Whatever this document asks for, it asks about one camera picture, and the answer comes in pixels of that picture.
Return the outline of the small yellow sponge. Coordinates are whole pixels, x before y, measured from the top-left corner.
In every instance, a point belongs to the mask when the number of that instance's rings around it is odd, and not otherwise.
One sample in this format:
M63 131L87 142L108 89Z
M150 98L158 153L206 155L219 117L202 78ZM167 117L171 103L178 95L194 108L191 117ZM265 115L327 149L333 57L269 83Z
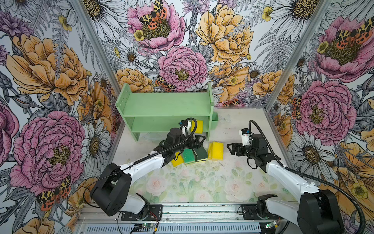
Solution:
M171 161L173 167L177 167L184 163L182 152L175 153L174 159Z

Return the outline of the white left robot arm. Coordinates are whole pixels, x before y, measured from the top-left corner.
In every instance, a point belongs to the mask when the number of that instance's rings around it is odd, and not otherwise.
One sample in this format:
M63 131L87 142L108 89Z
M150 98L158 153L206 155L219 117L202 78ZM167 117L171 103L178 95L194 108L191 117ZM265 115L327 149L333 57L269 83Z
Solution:
M138 220L152 214L150 203L140 194L130 194L131 186L146 174L161 169L188 150L203 149L205 136L189 133L185 127L172 128L147 156L121 166L111 163L99 179L87 189L90 199L107 216L119 212L130 214Z

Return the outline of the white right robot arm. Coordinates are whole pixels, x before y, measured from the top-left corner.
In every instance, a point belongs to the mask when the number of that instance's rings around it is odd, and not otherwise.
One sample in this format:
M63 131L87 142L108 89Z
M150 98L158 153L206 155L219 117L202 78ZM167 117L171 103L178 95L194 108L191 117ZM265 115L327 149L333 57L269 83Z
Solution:
M228 144L227 148L232 155L254 160L258 168L275 178L296 199L286 202L274 194L260 196L256 205L258 217L282 217L304 234L344 233L336 196L289 171L261 134L243 134L241 143Z

